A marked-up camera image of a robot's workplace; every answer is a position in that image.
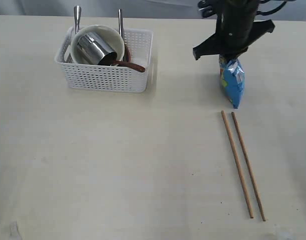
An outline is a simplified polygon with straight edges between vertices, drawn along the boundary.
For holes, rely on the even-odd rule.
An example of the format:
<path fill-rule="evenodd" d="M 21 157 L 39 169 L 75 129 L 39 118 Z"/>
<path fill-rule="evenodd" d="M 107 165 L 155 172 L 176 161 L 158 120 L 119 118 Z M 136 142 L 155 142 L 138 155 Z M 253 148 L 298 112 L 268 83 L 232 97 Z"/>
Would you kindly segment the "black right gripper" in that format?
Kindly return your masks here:
<path fill-rule="evenodd" d="M 272 33 L 272 20 L 255 21 L 258 0 L 220 0 L 216 31 L 193 48 L 193 56 L 222 55 L 227 60 L 237 59 L 249 46 L 266 33 Z"/>

